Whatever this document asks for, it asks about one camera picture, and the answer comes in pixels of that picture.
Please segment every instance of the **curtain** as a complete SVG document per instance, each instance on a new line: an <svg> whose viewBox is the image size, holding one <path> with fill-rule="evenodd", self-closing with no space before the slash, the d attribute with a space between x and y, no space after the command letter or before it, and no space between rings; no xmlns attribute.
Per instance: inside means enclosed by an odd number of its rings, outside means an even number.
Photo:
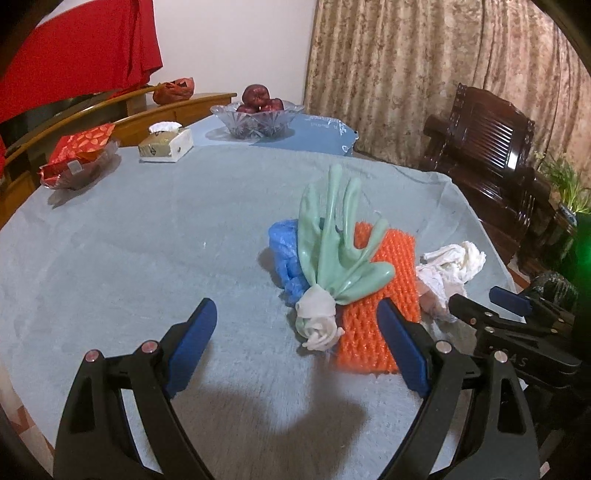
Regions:
<svg viewBox="0 0 591 480"><path fill-rule="evenodd" d="M305 104L356 129L359 151L416 167L460 82L512 102L536 122L532 151L566 151L591 185L591 76L530 0L319 0Z"/></svg>

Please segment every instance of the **white wall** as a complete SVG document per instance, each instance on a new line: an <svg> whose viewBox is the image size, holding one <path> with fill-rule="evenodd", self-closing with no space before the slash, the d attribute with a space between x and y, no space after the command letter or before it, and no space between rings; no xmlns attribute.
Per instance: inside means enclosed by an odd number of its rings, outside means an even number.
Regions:
<svg viewBox="0 0 591 480"><path fill-rule="evenodd" d="M151 83L193 77L196 92L266 85L303 100L316 0L154 0L163 68Z"/></svg>

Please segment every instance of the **red curtain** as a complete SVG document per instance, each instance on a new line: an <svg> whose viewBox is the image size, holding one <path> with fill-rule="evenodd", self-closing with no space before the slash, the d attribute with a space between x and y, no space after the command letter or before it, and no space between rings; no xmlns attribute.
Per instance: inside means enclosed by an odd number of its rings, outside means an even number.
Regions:
<svg viewBox="0 0 591 480"><path fill-rule="evenodd" d="M152 0L92 0L27 38L0 80L0 122L58 100L147 83L161 67Z"/></svg>

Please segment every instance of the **orange foam net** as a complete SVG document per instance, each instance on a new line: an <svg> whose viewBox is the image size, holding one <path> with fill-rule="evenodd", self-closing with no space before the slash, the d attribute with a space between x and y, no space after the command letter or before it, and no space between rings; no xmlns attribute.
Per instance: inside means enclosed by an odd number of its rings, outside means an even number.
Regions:
<svg viewBox="0 0 591 480"><path fill-rule="evenodd" d="M367 245L372 226L355 226L355 247ZM376 293L354 301L343 309L345 334L340 338L336 363L341 369L358 373L396 373L398 367L378 328L378 303L391 298L404 317L411 322L421 319L415 283L414 237L400 230L390 229L372 259L390 262L396 275Z"/></svg>

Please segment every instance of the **white tissue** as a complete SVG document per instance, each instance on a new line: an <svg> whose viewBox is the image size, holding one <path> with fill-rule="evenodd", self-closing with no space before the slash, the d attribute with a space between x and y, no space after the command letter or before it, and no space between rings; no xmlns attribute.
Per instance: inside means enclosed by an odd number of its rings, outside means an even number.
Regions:
<svg viewBox="0 0 591 480"><path fill-rule="evenodd" d="M421 256L423 264L416 267L421 308L431 317L455 322L447 301L459 293L467 297L464 283L482 270L486 254L471 242L451 244Z"/></svg>
<svg viewBox="0 0 591 480"><path fill-rule="evenodd" d="M158 122L157 124L151 125L148 130L151 134L155 134L156 132L178 132L178 129L182 127L178 122Z"/></svg>
<svg viewBox="0 0 591 480"><path fill-rule="evenodd" d="M345 333L336 324L336 302L318 284L312 285L295 304L295 329L308 339L302 346L308 350L326 351L335 346Z"/></svg>

